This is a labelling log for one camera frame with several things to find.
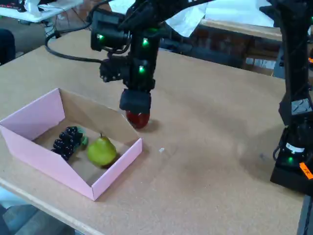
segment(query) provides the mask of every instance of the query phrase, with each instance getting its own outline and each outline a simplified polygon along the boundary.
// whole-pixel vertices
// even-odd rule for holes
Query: apple
[[[150,114],[134,114],[131,111],[126,111],[126,117],[134,128],[142,129],[148,124]]]
[[[98,166],[111,164],[117,155],[115,146],[104,136],[91,143],[87,149],[88,159]]]

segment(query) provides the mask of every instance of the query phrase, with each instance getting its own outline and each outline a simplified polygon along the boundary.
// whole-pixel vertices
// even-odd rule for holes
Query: pink cardboard box
[[[107,136],[118,159],[109,168],[93,165],[87,151],[66,162],[51,152],[67,126],[80,126],[89,143]],[[142,139],[118,111],[62,89],[55,89],[0,121],[10,153],[95,201],[142,152]]]

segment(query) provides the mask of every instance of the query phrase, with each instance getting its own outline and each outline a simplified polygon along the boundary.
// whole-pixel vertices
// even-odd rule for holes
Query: pear
[[[111,164],[117,155],[115,146],[102,135],[89,145],[87,151],[89,160],[98,166]]]

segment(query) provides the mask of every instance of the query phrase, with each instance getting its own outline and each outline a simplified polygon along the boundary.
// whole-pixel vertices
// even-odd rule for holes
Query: red apple
[[[126,111],[126,117],[134,128],[142,129],[148,124],[150,114],[133,114],[131,111]]]

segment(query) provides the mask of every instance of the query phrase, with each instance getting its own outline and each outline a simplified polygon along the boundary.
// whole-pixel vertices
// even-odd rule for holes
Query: table
[[[58,0],[49,4],[43,4],[40,6],[42,6],[45,11],[42,12],[42,15],[40,17],[36,17],[29,12],[18,12],[16,9],[0,7],[0,15],[15,18],[18,20],[39,23],[53,16],[59,15],[60,13],[67,11],[82,3],[83,0]]]
[[[89,34],[51,46],[106,58]],[[0,77],[0,118],[56,87],[118,108],[124,88],[103,83],[98,64],[43,47],[0,67]],[[269,181],[284,81],[166,51],[155,79],[144,152],[96,202],[13,158],[3,137],[0,186],[87,235],[296,234],[303,196]]]
[[[244,23],[224,22],[203,19],[200,22],[201,25],[223,29],[227,31],[243,33],[255,37],[272,39],[276,41],[282,41],[282,35],[279,28],[271,28],[257,25],[250,25]]]

